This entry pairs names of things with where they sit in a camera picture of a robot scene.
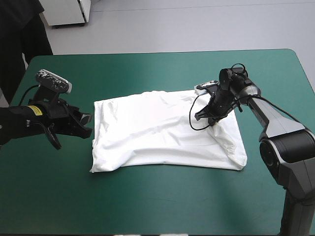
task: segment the black cable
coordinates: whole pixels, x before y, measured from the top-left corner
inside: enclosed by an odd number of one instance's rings
[[[22,98],[21,98],[21,101],[19,102],[19,105],[18,105],[18,106],[20,106],[20,105],[22,104],[22,102],[23,102],[23,100],[24,100],[26,94],[27,94],[31,89],[33,89],[33,88],[35,88],[35,87],[38,87],[38,86],[39,86],[39,85],[33,85],[33,86],[29,87],[29,88],[25,91],[25,93],[23,94],[23,96],[22,96]]]
[[[195,104],[195,102],[196,102],[196,100],[197,100],[198,97],[199,97],[199,96],[197,96],[197,97],[195,98],[195,100],[194,100],[194,102],[193,102],[193,104],[192,104],[192,106],[191,106],[191,109],[190,109],[190,111],[189,111],[189,124],[190,124],[191,128],[192,128],[193,130],[196,130],[196,131],[206,129],[206,128],[208,128],[208,127],[210,126],[210,125],[207,125],[206,127],[203,127],[203,128],[200,128],[200,129],[195,129],[195,128],[191,125],[190,114],[191,114],[192,108],[193,108],[193,106],[194,106],[194,104]],[[220,117],[216,118],[216,120],[220,120],[220,119],[226,117],[226,114],[225,114],[225,113],[227,113],[231,108],[233,108],[233,107],[239,102],[239,100],[241,100],[241,99],[243,99],[243,98],[246,98],[246,97],[248,97],[248,98],[257,98],[257,99],[263,100],[263,101],[269,103],[271,106],[273,106],[273,107],[276,108],[277,110],[279,110],[279,111],[281,111],[282,113],[284,113],[284,114],[286,114],[287,116],[289,116],[289,117],[290,117],[291,119],[293,119],[294,121],[296,121],[296,122],[302,124],[297,118],[295,118],[294,116],[292,116],[290,113],[286,112],[285,110],[281,109],[280,107],[278,107],[277,105],[273,104],[273,103],[270,102],[268,99],[266,99],[266,98],[264,98],[264,97],[261,97],[260,95],[246,95],[246,96],[240,97],[240,98],[238,98],[238,99],[235,99],[235,100],[233,101],[233,104],[232,104],[228,109],[226,109],[226,110],[222,113],[223,115],[221,115]]]
[[[264,97],[261,97],[259,95],[247,95],[247,96],[243,96],[243,97],[240,97],[239,99],[237,99],[237,101],[239,101],[240,99],[242,98],[245,98],[245,97],[252,97],[252,98],[257,98],[257,99],[260,99],[260,100],[263,100],[267,103],[269,103],[271,106],[273,106],[274,108],[276,108],[277,110],[281,111],[282,113],[286,114],[288,117],[290,117],[291,119],[293,119],[294,121],[298,122],[298,123],[301,123],[297,118],[295,118],[293,115],[291,115],[289,112],[286,112],[285,110],[281,109],[280,107],[278,107],[277,105],[273,104],[271,101],[269,101],[268,99],[264,98]]]
[[[189,111],[189,124],[190,124],[191,128],[192,128],[193,130],[196,130],[196,131],[204,130],[204,129],[206,129],[206,128],[208,128],[208,127],[210,126],[210,125],[208,124],[206,127],[203,127],[203,128],[200,128],[200,129],[196,129],[196,128],[194,128],[194,127],[192,126],[192,124],[191,124],[191,118],[190,118],[191,111],[192,111],[192,108],[193,108],[193,106],[194,106],[196,100],[198,99],[198,97],[200,97],[200,95],[195,98],[195,100],[193,101],[192,106],[191,106],[191,108],[190,108],[190,111]]]

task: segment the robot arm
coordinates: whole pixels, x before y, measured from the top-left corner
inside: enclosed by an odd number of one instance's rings
[[[206,91],[211,95],[209,104],[195,118],[207,118],[212,126],[236,107],[251,109],[263,127],[261,157],[277,184],[286,189],[280,235],[308,236],[315,210],[315,136],[262,98],[243,65],[234,66],[221,70],[219,83],[195,87],[198,94]]]
[[[59,94],[71,92],[72,84],[47,70],[40,70],[36,80],[39,88],[27,106],[0,108],[0,146],[11,139],[44,133],[60,149],[56,134],[90,137],[92,129],[85,125],[92,115],[59,98]]]

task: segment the green tabletop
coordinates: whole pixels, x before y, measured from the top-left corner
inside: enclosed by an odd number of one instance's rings
[[[315,131],[314,92],[287,49],[36,57],[13,105],[36,84],[34,75],[42,68],[71,81],[72,93],[61,97],[93,113],[94,101],[192,89],[238,62],[266,98]],[[248,108],[236,114],[248,155],[240,172],[148,165],[92,174],[94,134],[85,140],[59,135],[61,150],[44,135],[11,140],[0,151],[0,233],[278,233],[284,190],[261,160],[260,124]]]

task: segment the person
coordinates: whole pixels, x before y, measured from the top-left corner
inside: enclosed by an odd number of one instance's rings
[[[0,0],[0,88],[8,104],[23,78],[25,64],[52,55],[39,0]]]

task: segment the white towel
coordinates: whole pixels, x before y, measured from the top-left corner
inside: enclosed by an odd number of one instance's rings
[[[247,161],[234,112],[213,127],[192,130],[193,90],[152,91],[97,101],[91,172],[120,166],[173,164],[241,170]],[[195,128],[207,125],[194,114],[209,102],[198,98],[191,113]]]

